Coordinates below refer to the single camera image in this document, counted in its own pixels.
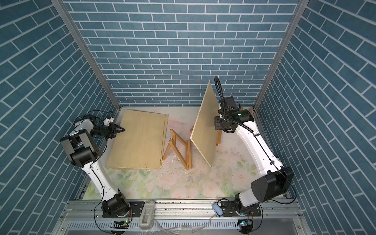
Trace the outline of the wooden canvas board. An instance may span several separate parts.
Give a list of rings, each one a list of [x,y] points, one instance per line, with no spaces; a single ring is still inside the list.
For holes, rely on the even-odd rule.
[[[213,165],[218,130],[214,118],[218,115],[219,104],[211,83],[208,83],[190,140],[209,166]]]
[[[125,110],[107,160],[107,167],[117,169],[160,169],[165,115]]]
[[[162,151],[161,151],[161,161],[160,161],[160,169],[162,168],[162,162],[163,162],[163,155],[164,155],[164,150],[165,150],[165,139],[166,139],[166,133],[167,133],[167,126],[168,126],[168,118],[169,115],[165,114],[164,115],[164,128],[163,128],[163,135],[162,135]]]

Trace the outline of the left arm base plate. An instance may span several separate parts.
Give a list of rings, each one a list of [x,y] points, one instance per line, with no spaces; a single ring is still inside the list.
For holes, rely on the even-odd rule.
[[[129,201],[125,206],[109,206],[109,204],[102,204],[102,217],[104,218],[138,218],[141,216],[145,205],[145,201]]]

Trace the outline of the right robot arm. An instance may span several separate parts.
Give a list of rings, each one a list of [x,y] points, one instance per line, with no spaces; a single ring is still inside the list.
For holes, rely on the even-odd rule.
[[[259,170],[260,178],[253,181],[250,188],[235,196],[237,213],[248,213],[252,206],[288,191],[294,172],[272,153],[248,110],[232,112],[227,118],[224,115],[217,116],[214,118],[214,127],[216,130],[237,134]]]

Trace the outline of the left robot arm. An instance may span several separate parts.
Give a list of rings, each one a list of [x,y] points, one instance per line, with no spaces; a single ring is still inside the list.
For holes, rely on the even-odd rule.
[[[120,189],[115,188],[100,162],[104,152],[96,145],[94,137],[104,138],[108,142],[124,131],[112,117],[102,120],[85,114],[74,121],[72,132],[60,139],[70,163],[86,172],[99,191],[104,217],[128,216],[131,206]]]

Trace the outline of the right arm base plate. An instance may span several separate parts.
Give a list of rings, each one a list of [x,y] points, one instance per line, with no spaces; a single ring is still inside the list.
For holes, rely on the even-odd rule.
[[[218,202],[218,205],[223,211],[224,217],[260,217],[261,216],[261,209],[258,204],[254,204],[252,206],[239,209],[234,201],[223,200]]]

